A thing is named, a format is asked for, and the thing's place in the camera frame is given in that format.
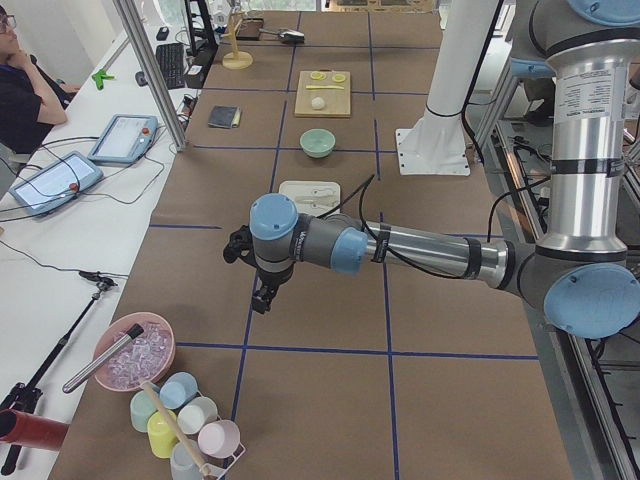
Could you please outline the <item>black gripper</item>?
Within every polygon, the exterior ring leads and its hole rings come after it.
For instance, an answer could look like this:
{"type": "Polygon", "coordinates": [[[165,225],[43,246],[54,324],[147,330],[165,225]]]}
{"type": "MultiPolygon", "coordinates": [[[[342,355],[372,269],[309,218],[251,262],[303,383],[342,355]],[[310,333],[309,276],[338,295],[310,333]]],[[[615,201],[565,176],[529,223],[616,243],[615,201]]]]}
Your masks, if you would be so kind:
{"type": "Polygon", "coordinates": [[[257,313],[267,313],[271,310],[271,304],[279,287],[288,282],[292,277],[292,268],[280,272],[270,272],[262,268],[257,269],[261,282],[259,289],[253,294],[252,309],[257,313]]]}

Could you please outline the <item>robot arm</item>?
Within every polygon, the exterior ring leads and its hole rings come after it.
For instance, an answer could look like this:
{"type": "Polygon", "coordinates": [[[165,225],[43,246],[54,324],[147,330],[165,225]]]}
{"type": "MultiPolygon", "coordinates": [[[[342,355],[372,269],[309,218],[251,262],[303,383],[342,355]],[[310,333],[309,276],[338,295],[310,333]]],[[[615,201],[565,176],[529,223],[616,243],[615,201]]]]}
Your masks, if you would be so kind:
{"type": "Polygon", "coordinates": [[[518,77],[554,76],[550,208],[533,244],[482,242],[343,214],[300,213],[271,193],[250,211],[249,255],[266,312],[298,262],[356,273],[365,260],[400,261],[445,279],[481,280],[521,297],[555,327],[599,339],[639,313],[639,283],[615,233],[625,90],[639,53],[635,1],[521,1],[512,24],[518,77]]]}

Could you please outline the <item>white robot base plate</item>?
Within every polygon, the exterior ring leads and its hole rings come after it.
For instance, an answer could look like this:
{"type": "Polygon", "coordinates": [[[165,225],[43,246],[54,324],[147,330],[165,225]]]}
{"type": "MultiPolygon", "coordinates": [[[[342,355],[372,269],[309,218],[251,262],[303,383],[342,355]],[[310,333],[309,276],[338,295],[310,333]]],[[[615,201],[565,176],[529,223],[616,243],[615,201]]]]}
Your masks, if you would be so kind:
{"type": "Polygon", "coordinates": [[[463,130],[455,126],[423,130],[419,126],[395,131],[401,175],[469,176],[463,130]]]}

